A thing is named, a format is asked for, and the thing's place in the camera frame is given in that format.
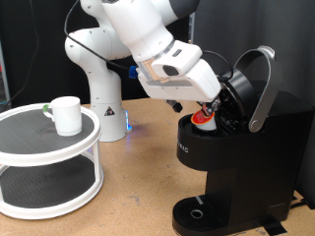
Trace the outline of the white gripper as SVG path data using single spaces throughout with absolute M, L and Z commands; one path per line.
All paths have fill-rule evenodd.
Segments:
M 200 59 L 184 76 L 170 77 L 166 83 L 149 81 L 137 70 L 138 79 L 147 95 L 154 99 L 200 101 L 205 116 L 211 117 L 221 106 L 221 100 L 215 99 L 221 91 L 221 84 L 213 69 Z

